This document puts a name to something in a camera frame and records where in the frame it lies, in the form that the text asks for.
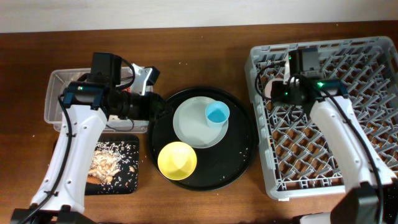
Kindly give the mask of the pink cup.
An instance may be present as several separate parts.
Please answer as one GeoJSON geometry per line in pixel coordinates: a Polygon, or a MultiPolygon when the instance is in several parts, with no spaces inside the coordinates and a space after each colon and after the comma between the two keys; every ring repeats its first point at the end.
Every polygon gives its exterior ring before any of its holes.
{"type": "MultiPolygon", "coordinates": [[[[273,83],[284,85],[284,80],[281,79],[281,78],[274,78],[274,79],[272,79],[272,80],[267,82],[267,84],[266,84],[266,86],[264,88],[264,96],[265,96],[266,100],[271,100],[272,99],[271,92],[272,92],[273,83]]],[[[276,99],[282,98],[284,95],[285,95],[285,93],[283,91],[281,91],[281,92],[278,92],[276,94],[275,98],[276,99]]]]}

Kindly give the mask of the yellow bowl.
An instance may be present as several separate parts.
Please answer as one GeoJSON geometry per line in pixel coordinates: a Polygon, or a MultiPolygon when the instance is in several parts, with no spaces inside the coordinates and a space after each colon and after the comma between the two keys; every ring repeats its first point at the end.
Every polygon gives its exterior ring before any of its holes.
{"type": "Polygon", "coordinates": [[[169,180],[190,177],[197,167],[197,154],[184,142],[171,142],[159,152],[157,165],[160,173],[169,180]]]}

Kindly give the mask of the food scraps pile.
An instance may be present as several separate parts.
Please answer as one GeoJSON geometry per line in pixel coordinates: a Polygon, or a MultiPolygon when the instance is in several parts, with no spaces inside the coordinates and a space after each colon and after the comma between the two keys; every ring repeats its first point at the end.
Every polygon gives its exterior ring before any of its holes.
{"type": "Polygon", "coordinates": [[[98,179],[102,184],[110,183],[121,171],[122,155],[113,151],[95,151],[88,176],[98,179]]]}

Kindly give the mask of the orange carrot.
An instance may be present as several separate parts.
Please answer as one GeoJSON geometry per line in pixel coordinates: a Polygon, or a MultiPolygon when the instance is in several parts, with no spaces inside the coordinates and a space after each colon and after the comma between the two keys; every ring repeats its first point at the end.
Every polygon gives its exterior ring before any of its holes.
{"type": "Polygon", "coordinates": [[[93,176],[91,176],[91,175],[89,175],[88,177],[87,177],[87,180],[86,180],[89,184],[99,184],[99,183],[101,183],[101,180],[100,179],[98,179],[98,178],[96,178],[96,177],[93,177],[93,176]]]}

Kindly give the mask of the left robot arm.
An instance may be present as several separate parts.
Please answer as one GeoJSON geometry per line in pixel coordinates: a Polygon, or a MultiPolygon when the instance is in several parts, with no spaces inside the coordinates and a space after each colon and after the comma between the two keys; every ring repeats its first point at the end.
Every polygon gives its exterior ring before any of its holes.
{"type": "Polygon", "coordinates": [[[95,52],[90,72],[58,96],[62,128],[49,168],[30,207],[15,209],[10,222],[92,223],[83,213],[96,143],[111,115],[156,121],[172,112],[160,95],[146,90],[159,74],[155,67],[135,67],[118,55],[95,52]]]}

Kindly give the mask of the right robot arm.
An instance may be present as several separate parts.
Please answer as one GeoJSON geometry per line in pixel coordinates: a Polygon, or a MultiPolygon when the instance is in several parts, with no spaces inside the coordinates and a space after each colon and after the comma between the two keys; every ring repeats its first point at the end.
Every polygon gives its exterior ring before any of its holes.
{"type": "Polygon", "coordinates": [[[323,76],[316,48],[292,50],[280,65],[284,79],[267,84],[272,104],[302,107],[324,135],[346,191],[332,211],[299,222],[397,223],[397,177],[360,126],[345,85],[323,76]]]}

